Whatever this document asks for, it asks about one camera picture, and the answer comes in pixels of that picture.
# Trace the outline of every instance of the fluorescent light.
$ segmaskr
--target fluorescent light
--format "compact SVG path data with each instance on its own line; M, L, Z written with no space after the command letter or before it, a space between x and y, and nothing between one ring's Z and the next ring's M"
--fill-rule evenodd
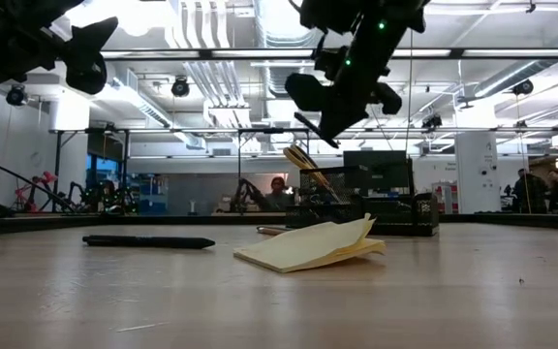
M130 130L130 133L136 134L160 134L160 133L171 133L170 129L134 129Z
M215 58L238 58L255 56L257 58L291 58L309 59L312 49L222 49L215 50L213 56Z
M409 49L399 48L393 53L393 57L424 57L424 56L437 56L446 57L450 55L450 49Z
M304 68L314 65L313 62L251 62L253 68Z
M194 128L183 128L177 129L176 132L183 133L211 133L211 134L221 134L221 133L238 133L237 129L194 129Z
M196 49L170 49L170 50L103 50L101 51L106 60L193 60L200 58L200 53Z
M531 57L531 56L558 56L558 48L541 48L541 49L467 49L464 51L464 57L492 57L508 55L511 57Z

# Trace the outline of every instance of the cable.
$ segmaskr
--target cable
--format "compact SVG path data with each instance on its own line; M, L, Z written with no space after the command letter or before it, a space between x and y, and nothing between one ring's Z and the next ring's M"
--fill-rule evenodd
M516 113L518 116L518 121L520 121L520 104L518 103L518 95L515 95L515 106L516 106ZM520 132L520 151L522 152L522 167L524 166L525 161L525 153L524 153L524 140L522 139L522 132ZM524 169L524 189L527 195L527 206L529 207L529 214L533 214L531 210L531 196L529 195L529 182L527 181L527 171L529 171L529 163L527 161L527 166Z
M383 136L385 137L385 141L387 141L388 148L391 149L391 151L393 151L393 145L391 145L391 142L388 140L387 135L385 134L385 130L383 130L383 126L381 125L380 120L378 120L378 115L376 115L376 112L374 111L374 108L372 107L372 105L369 105L369 109L372 111L372 115L376 119L376 123L378 124L378 128L383 133Z
M410 160L410 155L408 154L408 136L409 133L411 131L411 109L412 109L412 105L413 105L413 47L414 47L414 35L415 32L413 30L411 30L411 59L410 59L410 69L409 69L409 75L408 75L408 122L406 123L406 146L404 147L404 149L406 149L406 156L408 157L407 160ZM408 166L406 166L406 170L407 170L407 178L409 178L409 183L408 183L408 187L409 190L410 188L412 188L414 186L414 180L413 183L410 182L410 178L412 176L411 174L411 168L409 168Z

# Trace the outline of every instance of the computer monitor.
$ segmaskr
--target computer monitor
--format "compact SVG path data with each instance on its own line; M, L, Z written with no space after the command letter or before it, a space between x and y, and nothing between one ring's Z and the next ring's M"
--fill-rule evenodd
M369 189L389 191L391 188L409 188L410 177L406 151L360 150L344 151L344 166L364 166L370 173Z

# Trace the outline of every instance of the overhead beam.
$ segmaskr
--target overhead beam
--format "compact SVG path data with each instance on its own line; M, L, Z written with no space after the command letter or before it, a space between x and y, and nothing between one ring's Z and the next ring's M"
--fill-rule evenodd
M457 132L497 132L497 133L524 133L524 132L558 132L558 126L551 127L439 127L439 128L406 128L406 127L372 127L372 128L349 128L345 133L376 133L376 132L404 132L410 133L457 133ZM282 134L282 133L308 133L306 128L249 128L249 129L215 129L215 128L178 128L178 129L115 129L115 130L50 130L50 133L130 133L130 134Z
M294 61L311 60L312 48L167 48L102 52L107 62L123 61ZM558 48L398 48L393 60L558 60Z

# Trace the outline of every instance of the yellow paper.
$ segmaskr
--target yellow paper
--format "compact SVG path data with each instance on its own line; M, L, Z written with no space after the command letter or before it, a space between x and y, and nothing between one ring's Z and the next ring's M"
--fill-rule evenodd
M385 243L365 238L374 220L345 224L323 223L284 233L250 246L236 248L234 256L278 272L317 268L367 253L384 253Z

